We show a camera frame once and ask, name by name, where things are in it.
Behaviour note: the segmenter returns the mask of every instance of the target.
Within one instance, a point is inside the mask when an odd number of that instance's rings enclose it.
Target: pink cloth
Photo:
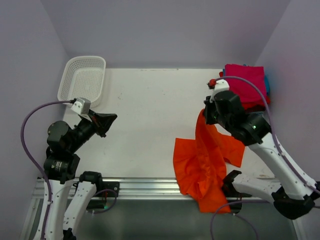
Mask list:
[[[237,76],[247,79],[253,83],[263,94],[264,98],[267,97],[267,90],[265,85],[265,71],[263,66],[243,66],[237,64],[225,65],[226,76]],[[239,95],[242,103],[254,103],[261,100],[257,91],[246,84],[245,82],[228,78],[227,82],[230,85],[230,90]]]

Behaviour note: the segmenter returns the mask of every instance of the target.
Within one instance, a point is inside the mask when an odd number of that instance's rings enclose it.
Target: robotic arm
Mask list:
[[[49,147],[43,167],[51,189],[44,183],[42,211],[34,240],[41,239],[44,223],[46,240],[76,240],[74,235],[90,199],[103,188],[100,173],[85,171],[67,208],[68,194],[80,161],[75,152],[94,134],[106,137],[106,132],[117,118],[116,114],[95,113],[90,110],[90,104],[85,98],[77,98],[73,103],[71,109],[81,118],[74,129],[64,121],[56,121],[48,128]]]
[[[230,172],[223,180],[224,190],[246,193],[272,203],[289,219],[307,214],[320,195],[311,187],[320,190],[320,182],[308,176],[280,145],[280,153],[273,141],[271,127],[258,113],[245,113],[238,95],[229,90],[225,80],[215,83],[212,96],[204,101],[204,116],[207,124],[220,124],[231,135],[255,152],[270,168],[280,183],[264,181],[247,176],[240,171]],[[283,155],[303,177],[306,185],[289,168]]]

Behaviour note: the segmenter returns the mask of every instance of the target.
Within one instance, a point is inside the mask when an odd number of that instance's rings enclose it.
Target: cable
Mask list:
[[[251,226],[251,228],[253,229],[254,231],[254,234],[255,234],[255,239],[256,240],[259,240],[259,234],[258,234],[258,231],[257,229],[255,228],[255,226],[253,226],[253,224],[251,222],[249,222],[246,218],[244,218],[243,216],[239,215],[239,214],[235,214],[234,215],[235,217],[239,218],[239,219],[242,219],[243,221],[245,221],[247,224],[249,224]]]
[[[101,190],[101,191],[98,191],[98,192],[94,195],[94,197],[97,196],[97,195],[99,195],[99,194],[101,194],[101,193],[105,193],[105,192],[111,192],[111,193],[114,194],[114,201],[113,201],[113,203],[111,204],[111,206],[108,207],[107,209],[101,210],[101,211],[94,211],[94,210],[92,210],[92,211],[87,211],[88,213],[91,213],[91,214],[103,214],[103,213],[109,211],[110,209],[112,209],[112,208],[114,207],[114,205],[115,205],[116,202],[117,202],[117,193],[116,193],[116,191],[114,191],[114,190],[112,190],[112,189],[103,189],[103,190]]]
[[[52,101],[52,102],[48,102],[46,104],[42,104],[38,107],[36,107],[35,109],[33,109],[23,120],[22,125],[21,125],[21,131],[20,131],[20,139],[21,139],[21,144],[23,147],[23,150],[25,151],[26,155],[29,157],[29,159],[31,160],[31,162],[36,166],[36,168],[40,171],[42,177],[44,178],[44,181],[47,184],[48,187],[48,205],[46,207],[45,210],[45,215],[44,215],[44,219],[43,219],[43,225],[42,225],[42,230],[41,230],[41,240],[45,239],[45,230],[46,230],[46,224],[47,224],[47,219],[48,219],[48,215],[49,215],[49,210],[50,210],[50,203],[52,201],[52,189],[51,189],[51,185],[48,179],[48,176],[46,175],[45,171],[42,169],[42,167],[39,165],[39,163],[37,163],[37,161],[34,159],[34,157],[31,155],[30,151],[27,148],[26,145],[26,140],[25,140],[25,128],[26,128],[26,124],[28,119],[31,117],[32,114],[34,114],[36,111],[50,106],[50,105],[55,105],[55,104],[68,104],[68,103],[72,103],[73,100],[69,100],[69,101]]]
[[[234,205],[234,204],[268,204],[269,202],[268,201],[265,201],[265,200],[243,200],[243,201],[233,201],[233,202],[228,202],[222,206],[220,206],[216,211],[215,213],[212,215],[212,218],[211,218],[211,221],[210,221],[210,235],[211,235],[211,240],[215,240],[215,237],[214,237],[214,230],[213,230],[213,223],[214,223],[214,219],[216,217],[216,215],[218,214],[219,210],[226,207],[226,206],[229,206],[229,205]],[[244,221],[246,221],[254,230],[255,232],[255,235],[256,235],[256,239],[258,240],[259,239],[259,235],[258,235],[258,232],[257,230],[255,229],[255,227],[248,222],[248,220],[246,220],[244,217],[240,217],[238,216],[239,218],[243,219]]]
[[[274,127],[274,124],[273,124],[273,121],[271,119],[271,113],[270,113],[270,109],[269,109],[269,106],[267,104],[267,101],[264,97],[264,95],[261,93],[261,91],[250,81],[242,78],[242,77],[239,77],[239,76],[223,76],[223,77],[219,77],[216,79],[216,81],[218,80],[223,80],[223,79],[238,79],[238,80],[241,80],[247,84],[249,84],[251,87],[253,87],[257,93],[260,95],[261,97],[261,100],[263,101],[263,104],[265,106],[265,110],[267,112],[267,115],[268,115],[268,118],[269,118],[269,122],[270,122],[270,128],[271,128],[271,135],[272,135],[272,139],[273,139],[273,142],[274,142],[274,145],[276,147],[276,149],[278,150],[279,154],[281,154],[283,160],[285,161],[285,163],[288,165],[288,167],[293,171],[293,173],[303,182],[303,184],[305,184],[306,186],[308,186],[313,192],[316,192],[317,194],[320,195],[320,191],[318,189],[316,189],[315,187],[311,186],[310,183],[308,183],[301,175],[300,173],[295,169],[295,167],[291,164],[291,162],[289,161],[289,159],[285,156],[285,154],[283,153],[281,147],[280,147],[280,144],[277,140],[277,136],[276,136],[276,131],[275,131],[275,127]]]

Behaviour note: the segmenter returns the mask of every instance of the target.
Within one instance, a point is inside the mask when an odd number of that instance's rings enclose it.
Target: white table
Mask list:
[[[102,101],[93,110],[117,114],[118,118],[106,138],[94,135],[77,151],[81,160],[76,176],[96,171],[103,177],[175,177],[175,139],[195,138],[198,114],[211,94],[206,84],[220,71],[107,68]],[[67,109],[63,120],[73,126],[80,118]],[[227,164],[228,172],[234,169],[238,168]],[[240,170],[256,178],[274,177],[248,148]]]

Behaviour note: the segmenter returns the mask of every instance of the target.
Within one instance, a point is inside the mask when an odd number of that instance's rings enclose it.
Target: red cloth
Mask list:
[[[240,141],[222,135],[214,125],[207,125],[202,110],[196,122],[195,140],[175,140],[173,167],[180,192],[193,197],[201,212],[215,212],[227,203],[221,190],[227,175],[226,162],[240,167],[244,150]],[[229,212],[229,206],[219,211]]]
[[[227,64],[224,68],[226,76],[237,76],[250,81],[261,91],[265,98],[267,97],[263,66]],[[235,78],[228,78],[227,82],[229,83],[230,90],[239,95],[241,103],[258,103],[262,101],[257,91],[245,82]]]

